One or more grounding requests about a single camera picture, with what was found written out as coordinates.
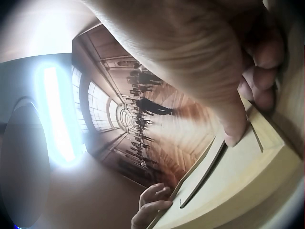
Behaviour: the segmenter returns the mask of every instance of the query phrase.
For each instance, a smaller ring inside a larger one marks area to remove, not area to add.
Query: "wooden frame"
[[[228,148],[203,186],[188,204],[180,208],[180,196],[187,188],[185,181],[191,178],[191,173],[210,153],[213,145],[211,143],[174,190],[171,196],[173,205],[168,211],[160,212],[148,229],[217,228],[264,202],[300,166],[300,158],[272,125],[247,100],[242,101],[248,110],[248,120],[254,133],[251,138],[244,137],[238,144],[244,146],[245,152],[238,148],[238,145]],[[256,150],[252,157],[248,158],[248,149],[245,146],[249,145],[249,148],[252,148],[253,142],[256,143]],[[234,161],[241,155],[248,160],[246,165],[243,160]],[[228,180],[227,173],[230,172],[233,175]]]

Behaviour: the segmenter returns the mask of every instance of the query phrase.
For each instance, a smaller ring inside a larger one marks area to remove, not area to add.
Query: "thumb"
[[[246,111],[237,91],[226,98],[226,103],[210,106],[224,127],[224,140],[228,146],[235,146],[246,129]]]

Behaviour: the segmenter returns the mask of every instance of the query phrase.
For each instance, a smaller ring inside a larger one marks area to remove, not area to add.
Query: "skin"
[[[140,196],[139,211],[131,220],[131,229],[145,229],[157,216],[159,210],[168,209],[172,201],[168,201],[171,194],[169,187],[163,183],[154,184]]]
[[[283,62],[284,44],[262,1],[84,3],[149,71],[212,108],[224,127],[228,146],[235,146],[246,129],[240,95],[262,111],[272,110],[272,85]],[[146,228],[141,225],[169,205],[150,202],[135,215],[132,228]]]

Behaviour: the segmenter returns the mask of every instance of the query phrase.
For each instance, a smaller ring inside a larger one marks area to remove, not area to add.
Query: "fluorescent light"
[[[55,144],[67,162],[75,159],[60,106],[56,68],[44,69],[44,84]]]

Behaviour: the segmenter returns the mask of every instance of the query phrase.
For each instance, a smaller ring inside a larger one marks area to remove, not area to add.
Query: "wooden floor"
[[[158,176],[159,181],[174,188],[209,145],[219,122],[209,108],[195,103],[165,82],[154,86],[145,97],[175,109],[173,115],[146,116],[145,119],[154,123],[144,132],[154,139],[154,142],[145,140],[150,145],[146,153],[163,171],[163,175]]]

